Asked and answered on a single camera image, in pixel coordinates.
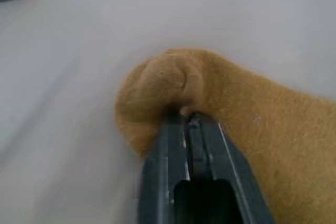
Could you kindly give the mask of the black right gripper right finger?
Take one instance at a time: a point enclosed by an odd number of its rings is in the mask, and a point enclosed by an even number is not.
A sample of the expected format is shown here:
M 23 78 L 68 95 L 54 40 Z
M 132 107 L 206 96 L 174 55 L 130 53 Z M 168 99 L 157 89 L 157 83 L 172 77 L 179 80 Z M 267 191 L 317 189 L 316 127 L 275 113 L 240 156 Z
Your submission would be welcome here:
M 219 123 L 193 113 L 186 136 L 192 178 L 205 196 L 197 224 L 276 224 L 248 160 Z

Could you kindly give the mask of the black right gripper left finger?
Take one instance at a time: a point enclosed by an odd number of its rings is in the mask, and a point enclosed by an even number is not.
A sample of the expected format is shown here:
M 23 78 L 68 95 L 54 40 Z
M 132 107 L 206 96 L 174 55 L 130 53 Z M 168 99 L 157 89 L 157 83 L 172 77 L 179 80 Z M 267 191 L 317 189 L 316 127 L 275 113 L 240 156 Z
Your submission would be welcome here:
M 191 121 L 179 114 L 164 120 L 144 160 L 138 224 L 193 224 Z

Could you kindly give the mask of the tan fuzzy sock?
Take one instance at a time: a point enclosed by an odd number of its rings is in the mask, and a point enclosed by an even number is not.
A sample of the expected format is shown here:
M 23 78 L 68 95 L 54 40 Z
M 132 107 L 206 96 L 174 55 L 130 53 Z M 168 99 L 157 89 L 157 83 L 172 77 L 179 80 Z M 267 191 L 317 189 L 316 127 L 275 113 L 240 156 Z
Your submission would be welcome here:
M 289 89 L 201 49 L 170 49 L 127 76 L 115 123 L 139 155 L 168 109 L 229 128 L 277 224 L 336 224 L 336 102 Z

